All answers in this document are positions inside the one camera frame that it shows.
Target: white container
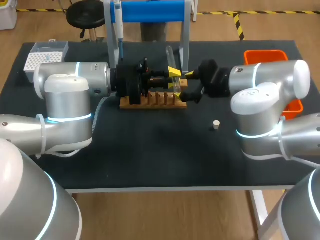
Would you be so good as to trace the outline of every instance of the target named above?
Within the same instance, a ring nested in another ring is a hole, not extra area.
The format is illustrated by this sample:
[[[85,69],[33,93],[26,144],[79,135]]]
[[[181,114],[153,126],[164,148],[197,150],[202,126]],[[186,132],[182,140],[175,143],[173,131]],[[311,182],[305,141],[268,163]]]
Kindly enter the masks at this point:
[[[18,0],[8,0],[6,5],[0,6],[0,30],[14,29],[17,23]]]
[[[24,72],[29,82],[34,82],[35,69],[39,64],[62,63],[65,61],[68,50],[69,44],[67,41],[36,42],[24,65]]]

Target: orange bin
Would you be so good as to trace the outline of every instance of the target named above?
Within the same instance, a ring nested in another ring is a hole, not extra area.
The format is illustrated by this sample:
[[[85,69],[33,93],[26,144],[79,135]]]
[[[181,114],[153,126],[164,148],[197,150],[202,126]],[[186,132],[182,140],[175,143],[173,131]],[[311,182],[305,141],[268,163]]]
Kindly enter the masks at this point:
[[[288,57],[281,50],[248,50],[244,52],[245,65],[288,61]],[[294,119],[298,114],[301,114],[304,106],[300,100],[293,100],[286,106],[282,115],[286,120]]]

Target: blue bar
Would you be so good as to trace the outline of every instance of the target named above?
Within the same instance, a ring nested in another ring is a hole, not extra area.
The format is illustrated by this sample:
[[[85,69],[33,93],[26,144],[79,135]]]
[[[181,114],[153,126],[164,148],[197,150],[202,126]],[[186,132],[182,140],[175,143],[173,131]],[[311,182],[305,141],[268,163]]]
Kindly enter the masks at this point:
[[[114,2],[110,2],[111,22],[116,22]],[[185,21],[185,1],[123,1],[124,23],[169,23]]]

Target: white cap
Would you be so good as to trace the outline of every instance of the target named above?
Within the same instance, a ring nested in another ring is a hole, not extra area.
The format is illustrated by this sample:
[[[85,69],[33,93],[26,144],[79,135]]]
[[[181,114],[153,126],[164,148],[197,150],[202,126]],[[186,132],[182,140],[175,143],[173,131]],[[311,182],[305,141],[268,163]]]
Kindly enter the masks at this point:
[[[293,70],[293,89],[297,99],[304,99],[310,90],[311,74],[308,64],[303,60],[296,61]]]
[[[71,93],[89,90],[87,79],[80,76],[54,74],[44,84],[46,93]]]
[[[18,148],[0,138],[0,217],[14,199],[24,171]]]
[[[218,120],[213,121],[213,128],[214,129],[218,129],[219,126],[220,126],[220,121],[218,121]]]
[[[280,100],[279,88],[266,82],[238,92],[231,99],[231,110],[238,115],[253,115],[271,108]]]

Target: wooden floor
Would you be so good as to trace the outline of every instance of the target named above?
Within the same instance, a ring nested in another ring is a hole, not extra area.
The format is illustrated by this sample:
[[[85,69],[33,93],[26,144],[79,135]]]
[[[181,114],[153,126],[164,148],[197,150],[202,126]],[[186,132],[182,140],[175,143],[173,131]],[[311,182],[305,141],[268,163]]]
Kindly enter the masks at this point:
[[[64,8],[70,4],[61,0]],[[20,0],[20,9],[57,9],[57,1]],[[319,10],[319,0],[199,0],[199,11]],[[320,87],[320,15],[241,15],[246,40],[295,40]],[[126,41],[141,41],[139,24],[125,24]],[[62,13],[20,12],[14,30],[0,31],[0,89],[24,42],[49,39],[79,42],[80,30]],[[97,34],[106,36],[104,27]],[[167,40],[178,41],[179,23],[167,27]],[[191,24],[192,41],[238,41],[232,17],[200,15]],[[281,190],[264,191],[270,211]],[[244,191],[79,194],[82,240],[252,240],[251,206]]]

